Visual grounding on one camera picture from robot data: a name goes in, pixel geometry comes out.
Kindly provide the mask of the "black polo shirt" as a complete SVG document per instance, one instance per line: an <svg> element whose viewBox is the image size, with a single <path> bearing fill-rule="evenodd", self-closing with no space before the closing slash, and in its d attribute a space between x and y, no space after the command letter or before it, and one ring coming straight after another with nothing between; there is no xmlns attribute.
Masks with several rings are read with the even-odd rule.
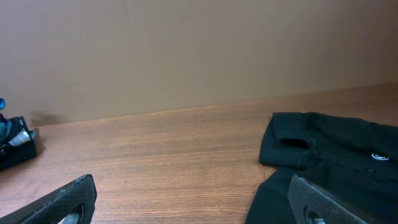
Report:
<svg viewBox="0 0 398 224"><path fill-rule="evenodd" d="M321 113L274 113L259 162L275 172L259 187L247 223L294 223L293 176L388 223L397 222L397 128Z"/></svg>

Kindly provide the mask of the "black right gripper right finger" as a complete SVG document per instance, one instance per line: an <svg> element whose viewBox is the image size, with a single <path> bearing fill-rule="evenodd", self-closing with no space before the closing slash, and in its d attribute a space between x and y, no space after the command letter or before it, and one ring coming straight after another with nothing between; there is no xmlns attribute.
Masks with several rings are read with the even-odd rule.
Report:
<svg viewBox="0 0 398 224"><path fill-rule="evenodd" d="M368 224L363 212L307 179L293 176L288 199L297 223Z"/></svg>

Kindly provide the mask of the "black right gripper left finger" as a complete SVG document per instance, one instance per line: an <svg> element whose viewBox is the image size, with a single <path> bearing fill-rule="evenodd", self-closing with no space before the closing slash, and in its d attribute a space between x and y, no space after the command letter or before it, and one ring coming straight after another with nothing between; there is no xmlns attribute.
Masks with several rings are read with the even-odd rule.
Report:
<svg viewBox="0 0 398 224"><path fill-rule="evenodd" d="M91 174L85 174L36 201L1 217L7 224L90 224L97 191Z"/></svg>

